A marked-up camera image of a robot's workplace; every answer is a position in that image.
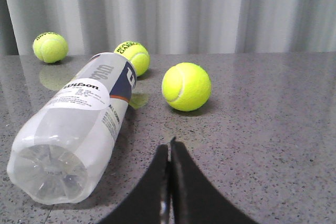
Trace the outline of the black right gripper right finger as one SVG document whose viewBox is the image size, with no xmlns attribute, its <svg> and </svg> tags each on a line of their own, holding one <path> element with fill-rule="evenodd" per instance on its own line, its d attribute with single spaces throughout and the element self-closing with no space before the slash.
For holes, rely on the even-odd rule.
<svg viewBox="0 0 336 224">
<path fill-rule="evenodd" d="M 184 143 L 171 140 L 171 186 L 176 223 L 256 223 L 211 184 Z"/>
</svg>

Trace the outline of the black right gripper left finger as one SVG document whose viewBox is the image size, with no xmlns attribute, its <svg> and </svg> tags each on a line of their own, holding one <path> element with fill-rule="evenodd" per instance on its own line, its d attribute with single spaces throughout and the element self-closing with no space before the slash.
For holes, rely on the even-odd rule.
<svg viewBox="0 0 336 224">
<path fill-rule="evenodd" d="M 168 146 L 160 145 L 149 168 L 123 202 L 100 223 L 168 223 Z"/>
</svg>

